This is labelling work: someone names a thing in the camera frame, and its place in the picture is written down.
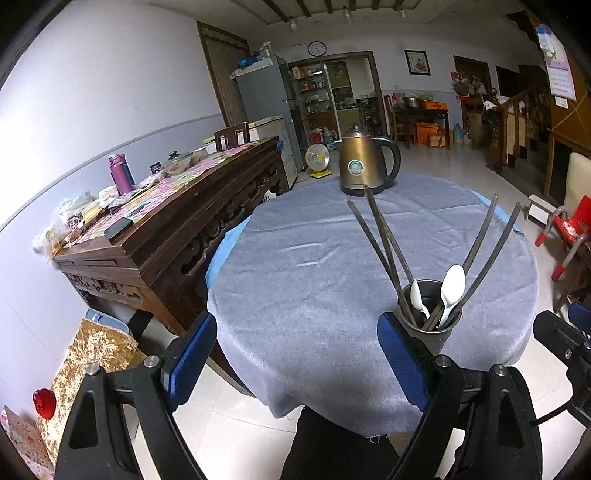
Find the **dark chopstick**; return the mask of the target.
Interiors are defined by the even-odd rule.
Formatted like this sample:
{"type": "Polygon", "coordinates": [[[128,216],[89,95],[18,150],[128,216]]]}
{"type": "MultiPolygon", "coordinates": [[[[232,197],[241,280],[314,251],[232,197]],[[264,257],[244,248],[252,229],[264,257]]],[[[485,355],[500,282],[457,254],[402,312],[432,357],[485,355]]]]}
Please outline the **dark chopstick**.
{"type": "Polygon", "coordinates": [[[378,256],[378,259],[380,260],[382,266],[384,267],[384,270],[386,271],[388,278],[390,279],[391,283],[393,284],[394,289],[396,290],[396,292],[398,294],[398,299],[401,301],[401,304],[402,304],[401,310],[403,312],[404,318],[406,320],[408,320],[410,323],[413,323],[414,317],[413,317],[413,314],[410,310],[408,302],[406,301],[406,298],[404,297],[404,295],[402,293],[402,287],[401,287],[400,279],[398,277],[398,273],[394,272],[392,270],[391,264],[388,261],[387,256],[383,253],[382,249],[380,248],[375,236],[373,235],[372,231],[370,231],[370,227],[367,225],[367,222],[365,221],[365,219],[363,219],[361,212],[356,207],[356,204],[353,203],[352,200],[346,201],[346,204],[349,206],[349,209],[351,209],[353,216],[355,216],[355,218],[356,218],[356,222],[358,222],[358,224],[362,228],[363,234],[366,235],[366,238],[370,242],[370,246],[372,246],[374,252],[378,256]]]}
{"type": "Polygon", "coordinates": [[[402,287],[401,287],[401,282],[400,282],[400,278],[398,275],[398,270],[396,267],[396,262],[394,262],[394,255],[393,255],[393,250],[391,249],[391,244],[389,242],[388,236],[387,236],[387,232],[386,232],[386,227],[385,227],[385,222],[381,217],[381,213],[379,211],[377,202],[374,198],[374,194],[372,189],[370,189],[369,186],[365,186],[363,187],[363,190],[365,191],[366,197],[368,199],[368,203],[370,205],[370,210],[372,210],[383,246],[384,246],[384,252],[386,254],[386,258],[387,258],[387,262],[388,262],[388,267],[389,267],[389,273],[390,273],[390,277],[391,280],[393,282],[394,285],[394,289],[396,289],[399,300],[402,303],[401,306],[401,311],[402,311],[402,315],[405,319],[408,318],[408,303],[406,302],[406,299],[404,298],[403,294],[402,294],[402,287]]]}
{"type": "Polygon", "coordinates": [[[484,279],[488,275],[492,266],[494,265],[497,258],[499,257],[502,249],[504,248],[504,246],[510,236],[510,233],[513,230],[513,227],[515,226],[515,223],[517,221],[518,214],[520,213],[520,211],[521,211],[521,203],[517,202],[512,210],[511,216],[509,217],[509,220],[507,221],[501,236],[499,237],[497,243],[495,244],[494,249],[492,250],[491,254],[489,255],[489,258],[487,259],[487,261],[483,265],[483,268],[481,269],[481,271],[479,272],[479,274],[475,278],[472,285],[468,288],[468,290],[464,293],[464,295],[456,303],[453,304],[452,307],[450,307],[450,308],[445,307],[444,308],[444,312],[442,313],[441,319],[438,323],[439,330],[447,329],[452,323],[452,317],[454,317],[464,307],[464,305],[472,298],[472,296],[476,293],[477,289],[480,287],[480,285],[482,284],[482,282],[484,281],[484,279]]]}
{"type": "MultiPolygon", "coordinates": [[[[378,207],[372,189],[370,189],[370,187],[365,187],[365,192],[366,192],[367,198],[369,200],[370,207],[378,207]]],[[[407,259],[405,258],[405,255],[401,249],[401,246],[399,245],[396,237],[394,237],[394,233],[393,233],[392,229],[390,228],[390,226],[388,225],[388,222],[384,218],[384,215],[382,214],[380,209],[377,209],[377,214],[379,214],[381,224],[383,225],[383,227],[385,229],[386,235],[388,236],[391,246],[401,263],[401,266],[407,276],[409,283],[413,284],[415,282],[415,276],[413,275],[413,273],[411,271],[409,263],[408,263],[407,259]]]]}
{"type": "MultiPolygon", "coordinates": [[[[490,223],[492,221],[492,217],[493,217],[495,208],[497,206],[497,202],[498,202],[498,195],[495,194],[489,203],[487,213],[486,213],[483,223],[478,231],[478,234],[477,234],[475,240],[473,241],[473,244],[472,244],[464,262],[462,263],[462,266],[465,270],[465,274],[467,274],[469,272],[470,268],[472,267],[474,260],[476,259],[476,256],[480,250],[480,247],[485,239],[486,233],[487,233],[490,223]]],[[[436,328],[436,326],[438,325],[440,318],[442,316],[443,310],[444,310],[444,306],[443,306],[443,302],[441,300],[439,302],[439,304],[436,306],[435,310],[432,312],[430,318],[427,320],[427,323],[425,325],[425,329],[428,332],[431,332],[436,328]]]]}

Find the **black utensil holder cup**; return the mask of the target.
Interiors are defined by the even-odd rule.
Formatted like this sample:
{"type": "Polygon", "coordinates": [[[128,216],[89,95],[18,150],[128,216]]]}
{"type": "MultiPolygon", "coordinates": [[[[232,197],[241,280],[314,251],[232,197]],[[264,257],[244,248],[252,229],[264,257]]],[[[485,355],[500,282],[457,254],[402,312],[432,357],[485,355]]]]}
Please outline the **black utensil holder cup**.
{"type": "MultiPolygon", "coordinates": [[[[442,282],[439,280],[424,279],[419,280],[418,285],[421,290],[424,306],[430,314],[434,313],[441,301],[442,282]]],[[[449,323],[445,328],[437,326],[432,330],[426,330],[425,326],[427,325],[430,316],[425,315],[421,310],[417,310],[413,306],[410,285],[407,285],[402,289],[402,295],[407,300],[412,314],[412,319],[409,319],[408,315],[402,312],[404,315],[404,319],[402,320],[403,326],[411,337],[422,340],[433,355],[440,354],[453,329],[462,318],[463,310],[459,309],[456,313],[451,314],[448,318],[449,323]]]]}

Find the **white plastic spoon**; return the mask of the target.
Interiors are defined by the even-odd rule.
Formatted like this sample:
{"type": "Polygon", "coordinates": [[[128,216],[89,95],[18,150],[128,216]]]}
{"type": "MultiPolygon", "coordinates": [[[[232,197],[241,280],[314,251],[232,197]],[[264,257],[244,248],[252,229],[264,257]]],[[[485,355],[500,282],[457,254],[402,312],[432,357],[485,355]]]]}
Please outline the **white plastic spoon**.
{"type": "Polygon", "coordinates": [[[438,327],[443,330],[447,327],[452,309],[462,299],[466,288],[466,274],[462,265],[452,265],[447,271],[441,287],[441,300],[444,310],[438,327]]]}
{"type": "Polygon", "coordinates": [[[410,298],[413,307],[428,320],[430,318],[430,311],[423,303],[422,292],[417,280],[414,280],[411,284],[410,298]]]}

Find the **gold patterned cushion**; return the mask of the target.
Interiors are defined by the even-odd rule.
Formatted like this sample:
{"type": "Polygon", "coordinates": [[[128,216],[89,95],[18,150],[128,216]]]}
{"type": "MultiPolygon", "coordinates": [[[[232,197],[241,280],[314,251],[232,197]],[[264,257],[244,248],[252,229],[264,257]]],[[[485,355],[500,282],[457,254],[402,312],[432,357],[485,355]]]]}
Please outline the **gold patterned cushion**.
{"type": "Polygon", "coordinates": [[[55,412],[51,419],[37,421],[53,466],[56,466],[67,419],[86,375],[87,365],[97,363],[111,373],[134,367],[144,357],[137,341],[129,334],[88,319],[81,320],[50,387],[56,398],[55,412]]]}

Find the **dark carved wooden sideboard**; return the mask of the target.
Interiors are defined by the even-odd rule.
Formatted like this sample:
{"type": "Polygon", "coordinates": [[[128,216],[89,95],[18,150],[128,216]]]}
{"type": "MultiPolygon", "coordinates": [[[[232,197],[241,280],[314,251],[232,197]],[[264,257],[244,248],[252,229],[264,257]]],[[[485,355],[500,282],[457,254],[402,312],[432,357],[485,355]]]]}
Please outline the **dark carved wooden sideboard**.
{"type": "Polygon", "coordinates": [[[286,193],[276,137],[214,167],[114,241],[66,246],[54,258],[87,300],[149,312],[181,334],[206,308],[204,274],[223,235],[252,214],[267,192],[286,193]]]}

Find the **red plastic child chair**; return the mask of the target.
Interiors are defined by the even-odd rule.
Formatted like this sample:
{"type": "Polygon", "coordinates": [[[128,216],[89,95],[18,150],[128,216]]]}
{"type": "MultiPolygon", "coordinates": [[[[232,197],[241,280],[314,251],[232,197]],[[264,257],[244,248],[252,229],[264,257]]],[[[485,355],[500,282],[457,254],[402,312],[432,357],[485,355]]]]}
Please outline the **red plastic child chair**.
{"type": "Polygon", "coordinates": [[[564,274],[579,248],[590,242],[590,209],[591,199],[587,195],[581,198],[575,212],[570,217],[567,217],[565,205],[558,206],[535,241],[535,246],[540,247],[546,241],[551,229],[555,228],[570,247],[566,257],[552,273],[551,278],[554,282],[557,282],[564,274]]]}

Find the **grey table cloth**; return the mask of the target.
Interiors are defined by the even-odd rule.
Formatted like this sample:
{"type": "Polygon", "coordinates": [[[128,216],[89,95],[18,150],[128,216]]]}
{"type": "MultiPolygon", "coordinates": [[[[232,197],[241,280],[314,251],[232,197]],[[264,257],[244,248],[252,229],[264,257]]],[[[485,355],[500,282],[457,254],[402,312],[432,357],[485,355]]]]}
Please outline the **grey table cloth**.
{"type": "MultiPolygon", "coordinates": [[[[239,379],[274,417],[304,405],[365,437],[410,432],[421,417],[381,349],[377,321],[398,298],[346,204],[339,180],[266,202],[208,291],[217,339],[239,379]]],[[[418,280],[461,264],[486,205],[446,179],[403,173],[377,195],[418,280]]],[[[530,242],[512,232],[464,306],[442,353],[464,368],[516,362],[538,299],[530,242]]]]}

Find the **blue table cover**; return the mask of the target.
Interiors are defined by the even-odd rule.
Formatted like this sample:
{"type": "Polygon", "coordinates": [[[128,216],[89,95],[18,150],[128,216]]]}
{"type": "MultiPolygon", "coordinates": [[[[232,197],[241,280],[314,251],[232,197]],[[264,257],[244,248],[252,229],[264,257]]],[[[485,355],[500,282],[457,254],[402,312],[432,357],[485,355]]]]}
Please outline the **blue table cover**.
{"type": "Polygon", "coordinates": [[[226,260],[228,260],[231,251],[235,248],[235,244],[238,242],[239,236],[249,224],[249,220],[250,217],[246,217],[245,220],[240,222],[232,229],[228,230],[228,232],[223,235],[223,238],[215,250],[211,262],[209,263],[205,272],[204,279],[207,290],[211,289],[211,286],[214,283],[219,271],[221,271],[223,264],[226,260]]]}

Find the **small white stool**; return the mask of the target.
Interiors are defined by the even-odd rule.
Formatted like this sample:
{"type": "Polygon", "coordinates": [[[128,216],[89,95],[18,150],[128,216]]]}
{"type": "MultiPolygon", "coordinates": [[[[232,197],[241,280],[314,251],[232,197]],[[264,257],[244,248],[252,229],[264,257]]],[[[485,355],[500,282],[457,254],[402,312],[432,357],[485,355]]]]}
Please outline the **small white stool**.
{"type": "Polygon", "coordinates": [[[525,215],[526,219],[539,226],[545,226],[556,207],[535,194],[530,195],[528,200],[529,206],[525,215]]]}

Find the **pink patterned sideboard cloth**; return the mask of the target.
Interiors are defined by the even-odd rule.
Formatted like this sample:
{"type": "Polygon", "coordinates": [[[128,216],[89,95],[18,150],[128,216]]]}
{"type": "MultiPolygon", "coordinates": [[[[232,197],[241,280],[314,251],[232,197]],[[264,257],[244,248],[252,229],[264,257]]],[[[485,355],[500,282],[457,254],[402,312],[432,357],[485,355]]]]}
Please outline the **pink patterned sideboard cloth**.
{"type": "Polygon", "coordinates": [[[73,246],[102,237],[104,232],[121,218],[127,218],[134,224],[139,223],[148,213],[169,197],[200,179],[209,170],[228,162],[232,157],[252,148],[254,145],[256,145],[256,142],[250,142],[231,150],[214,153],[201,158],[194,165],[191,165],[180,173],[166,177],[159,176],[155,184],[135,195],[130,201],[116,209],[113,213],[103,215],[77,238],[71,239],[67,243],[67,246],[73,246]]]}

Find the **purple thermos bottle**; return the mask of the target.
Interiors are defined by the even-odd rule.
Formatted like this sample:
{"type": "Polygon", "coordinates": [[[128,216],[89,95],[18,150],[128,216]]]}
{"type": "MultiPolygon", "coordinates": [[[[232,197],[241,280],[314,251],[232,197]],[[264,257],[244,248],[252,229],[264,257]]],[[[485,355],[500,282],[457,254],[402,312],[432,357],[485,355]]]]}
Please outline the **purple thermos bottle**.
{"type": "Polygon", "coordinates": [[[120,195],[133,191],[134,185],[125,155],[116,153],[108,157],[109,170],[112,180],[120,195]]]}

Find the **bronze electric kettle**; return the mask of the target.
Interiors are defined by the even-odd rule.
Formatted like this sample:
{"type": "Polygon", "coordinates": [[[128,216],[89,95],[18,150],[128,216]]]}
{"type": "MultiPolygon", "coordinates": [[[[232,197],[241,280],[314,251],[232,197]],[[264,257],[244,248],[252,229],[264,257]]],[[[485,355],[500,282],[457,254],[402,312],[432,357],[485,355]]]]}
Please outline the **bronze electric kettle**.
{"type": "Polygon", "coordinates": [[[342,134],[339,143],[339,183],[351,196],[365,195],[369,187],[374,194],[391,188],[402,166],[399,146],[388,137],[373,137],[362,125],[342,134]]]}

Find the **small round fan heater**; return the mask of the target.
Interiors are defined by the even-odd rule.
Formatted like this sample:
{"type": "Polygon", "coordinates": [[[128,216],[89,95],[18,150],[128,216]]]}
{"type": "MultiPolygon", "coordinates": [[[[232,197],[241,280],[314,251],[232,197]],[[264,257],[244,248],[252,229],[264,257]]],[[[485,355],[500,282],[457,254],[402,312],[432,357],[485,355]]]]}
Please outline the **small round fan heater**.
{"type": "Polygon", "coordinates": [[[304,155],[304,160],[314,179],[322,179],[332,174],[329,169],[329,150],[322,143],[312,144],[304,155]]]}

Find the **dark wooden chair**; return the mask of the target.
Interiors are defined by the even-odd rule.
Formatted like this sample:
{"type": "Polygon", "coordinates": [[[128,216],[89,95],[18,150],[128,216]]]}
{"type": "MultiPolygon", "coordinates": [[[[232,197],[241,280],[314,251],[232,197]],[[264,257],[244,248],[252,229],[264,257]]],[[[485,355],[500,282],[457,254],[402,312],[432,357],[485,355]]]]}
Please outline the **dark wooden chair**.
{"type": "Polygon", "coordinates": [[[249,123],[240,122],[216,131],[213,138],[217,152],[247,144],[250,142],[249,123]]]}

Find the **dark wooden side table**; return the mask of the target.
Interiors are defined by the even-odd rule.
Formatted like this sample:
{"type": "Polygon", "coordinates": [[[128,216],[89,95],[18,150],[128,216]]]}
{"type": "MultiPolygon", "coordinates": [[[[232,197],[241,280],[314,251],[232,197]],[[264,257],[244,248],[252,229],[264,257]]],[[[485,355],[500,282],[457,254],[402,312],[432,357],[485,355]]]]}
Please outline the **dark wooden side table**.
{"type": "Polygon", "coordinates": [[[384,96],[390,135],[406,148],[412,144],[433,148],[451,147],[447,104],[418,97],[384,96]]]}

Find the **grey refrigerator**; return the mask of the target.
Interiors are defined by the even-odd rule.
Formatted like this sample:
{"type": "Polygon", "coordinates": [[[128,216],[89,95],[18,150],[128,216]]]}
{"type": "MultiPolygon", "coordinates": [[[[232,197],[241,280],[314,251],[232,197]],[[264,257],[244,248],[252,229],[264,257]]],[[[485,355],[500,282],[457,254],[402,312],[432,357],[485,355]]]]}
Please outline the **grey refrigerator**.
{"type": "Polygon", "coordinates": [[[238,84],[247,120],[250,122],[280,116],[287,128],[287,140],[294,153],[295,168],[304,168],[297,128],[294,126],[294,89],[287,74],[287,61],[276,54],[264,57],[249,67],[238,68],[230,74],[238,84]]]}

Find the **wall calendar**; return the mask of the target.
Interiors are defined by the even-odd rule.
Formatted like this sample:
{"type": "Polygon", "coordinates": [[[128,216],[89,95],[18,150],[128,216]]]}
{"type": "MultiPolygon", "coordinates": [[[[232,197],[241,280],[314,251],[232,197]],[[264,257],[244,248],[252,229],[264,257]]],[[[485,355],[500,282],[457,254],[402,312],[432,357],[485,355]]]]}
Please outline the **wall calendar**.
{"type": "Polygon", "coordinates": [[[536,27],[539,46],[544,55],[551,94],[576,100],[576,91],[566,50],[558,37],[544,24],[536,27]]]}

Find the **framed wall picture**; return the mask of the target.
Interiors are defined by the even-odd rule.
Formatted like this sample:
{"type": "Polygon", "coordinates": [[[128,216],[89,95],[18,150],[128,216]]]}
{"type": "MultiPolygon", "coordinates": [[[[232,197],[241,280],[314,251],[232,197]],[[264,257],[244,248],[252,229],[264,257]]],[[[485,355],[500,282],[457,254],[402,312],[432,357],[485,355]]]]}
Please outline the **framed wall picture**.
{"type": "Polygon", "coordinates": [[[430,76],[431,69],[426,51],[406,50],[405,57],[408,64],[409,74],[418,76],[430,76]]]}

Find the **round wall clock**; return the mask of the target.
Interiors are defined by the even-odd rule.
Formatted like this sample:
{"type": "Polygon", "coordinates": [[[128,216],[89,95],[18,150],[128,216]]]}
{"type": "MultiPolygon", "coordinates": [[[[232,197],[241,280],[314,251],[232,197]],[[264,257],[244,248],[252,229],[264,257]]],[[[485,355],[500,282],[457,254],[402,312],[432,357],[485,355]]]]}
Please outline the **round wall clock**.
{"type": "Polygon", "coordinates": [[[308,44],[307,50],[311,57],[319,58],[325,56],[325,54],[328,52],[328,47],[324,42],[315,40],[308,44]]]}

